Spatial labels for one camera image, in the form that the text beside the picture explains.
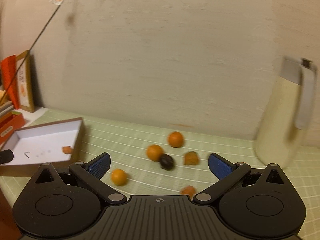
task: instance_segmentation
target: round button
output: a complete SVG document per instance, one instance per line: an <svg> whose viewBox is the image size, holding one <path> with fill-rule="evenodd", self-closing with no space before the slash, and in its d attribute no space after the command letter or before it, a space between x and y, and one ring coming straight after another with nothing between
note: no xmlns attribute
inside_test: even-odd
<svg viewBox="0 0 320 240"><path fill-rule="evenodd" d="M113 193L108 196L108 199L110 199L111 201L120 201L123 200L123 198L124 196L119 193Z"/></svg>
<svg viewBox="0 0 320 240"><path fill-rule="evenodd" d="M253 196L247 200L246 206L252 213L264 217L275 216L283 210L282 202L269 195Z"/></svg>
<svg viewBox="0 0 320 240"><path fill-rule="evenodd" d="M196 199L200 201L209 201L211 199L211 196L206 193L200 193L196 195Z"/></svg>
<svg viewBox="0 0 320 240"><path fill-rule="evenodd" d="M43 215L58 216L72 208L73 201L64 195L49 195L36 202L36 209Z"/></svg>

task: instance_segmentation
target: open cardboard box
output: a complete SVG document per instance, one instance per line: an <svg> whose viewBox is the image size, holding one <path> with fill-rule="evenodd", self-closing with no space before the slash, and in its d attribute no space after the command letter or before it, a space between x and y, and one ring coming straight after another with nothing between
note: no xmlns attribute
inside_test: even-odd
<svg viewBox="0 0 320 240"><path fill-rule="evenodd" d="M14 155L11 162L0 165L0 176L32 176L41 163L47 162L68 167L78 159L83 131L82 118L15 130L0 148L10 149ZM63 153L64 146L71 146L72 154Z"/></svg>

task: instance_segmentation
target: green checkered tablecloth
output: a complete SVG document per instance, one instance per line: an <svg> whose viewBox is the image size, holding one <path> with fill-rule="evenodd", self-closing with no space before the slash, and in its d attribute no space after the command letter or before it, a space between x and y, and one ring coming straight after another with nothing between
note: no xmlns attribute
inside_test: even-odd
<svg viewBox="0 0 320 240"><path fill-rule="evenodd" d="M88 162L103 152L111 156L111 168L102 181L114 187L127 197L139 195L175 195L182 188L192 185L197 192L202 191L218 179L209 171L207 159L216 152L235 162L246 162L253 168L265 166L254 154L253 141L209 136L182 132L185 145L172 148L167 144L167 136L172 130L82 116L57 110L48 110L34 124L83 117L85 134L82 138L80 160ZM146 148L151 144L160 145L176 162L172 171L161 169L159 163L146 156ZM183 154L196 151L200 157L197 166L184 166ZM129 174L129 182L121 187L110 180L113 169L120 168ZM320 239L320 149L301 147L291 166L284 170L303 199L307 217L299 235L303 239ZM0 187L9 203L13 205L28 177L0 177Z"/></svg>

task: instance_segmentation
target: wall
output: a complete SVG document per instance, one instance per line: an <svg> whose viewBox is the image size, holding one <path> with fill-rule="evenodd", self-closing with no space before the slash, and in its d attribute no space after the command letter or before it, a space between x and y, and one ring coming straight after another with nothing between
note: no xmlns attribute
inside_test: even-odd
<svg viewBox="0 0 320 240"><path fill-rule="evenodd" d="M5 0L1 57L55 5ZM282 55L320 66L320 0L66 0L35 49L37 101L93 116L254 138ZM306 144L320 146L320 86Z"/></svg>

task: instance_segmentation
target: dark ball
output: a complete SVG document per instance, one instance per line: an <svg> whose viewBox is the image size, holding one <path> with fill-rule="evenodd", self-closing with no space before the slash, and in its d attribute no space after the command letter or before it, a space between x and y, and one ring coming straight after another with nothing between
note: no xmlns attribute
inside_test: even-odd
<svg viewBox="0 0 320 240"><path fill-rule="evenodd" d="M167 171L172 170L174 167L174 159L170 155L162 154L159 162L161 167Z"/></svg>

